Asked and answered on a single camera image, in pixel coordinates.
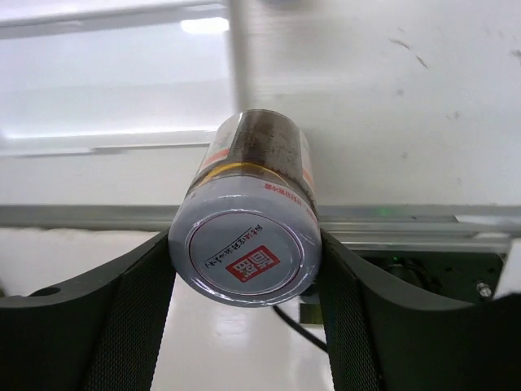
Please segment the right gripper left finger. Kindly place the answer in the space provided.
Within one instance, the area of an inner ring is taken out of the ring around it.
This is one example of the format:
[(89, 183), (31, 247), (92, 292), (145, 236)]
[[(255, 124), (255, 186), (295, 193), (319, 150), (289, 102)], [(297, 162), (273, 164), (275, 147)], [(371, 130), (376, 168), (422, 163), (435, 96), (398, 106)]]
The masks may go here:
[(148, 390), (176, 272), (161, 232), (33, 294), (1, 299), (3, 390)]

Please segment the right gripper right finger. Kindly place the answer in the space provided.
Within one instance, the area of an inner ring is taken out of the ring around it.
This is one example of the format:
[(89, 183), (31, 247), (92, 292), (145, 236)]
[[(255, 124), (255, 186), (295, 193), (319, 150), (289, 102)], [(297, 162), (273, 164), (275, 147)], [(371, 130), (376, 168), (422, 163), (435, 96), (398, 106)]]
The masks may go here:
[(520, 296), (418, 288), (322, 234), (319, 299), (337, 390), (517, 390)]

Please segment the brown spice jar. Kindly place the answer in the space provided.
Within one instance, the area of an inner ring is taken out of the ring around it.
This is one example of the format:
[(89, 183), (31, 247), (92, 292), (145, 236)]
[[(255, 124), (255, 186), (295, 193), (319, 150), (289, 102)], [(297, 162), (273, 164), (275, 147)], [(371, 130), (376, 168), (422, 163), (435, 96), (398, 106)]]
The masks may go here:
[(217, 130), (169, 229), (180, 277), (227, 305), (302, 294), (322, 254), (309, 143), (288, 117), (250, 109)]

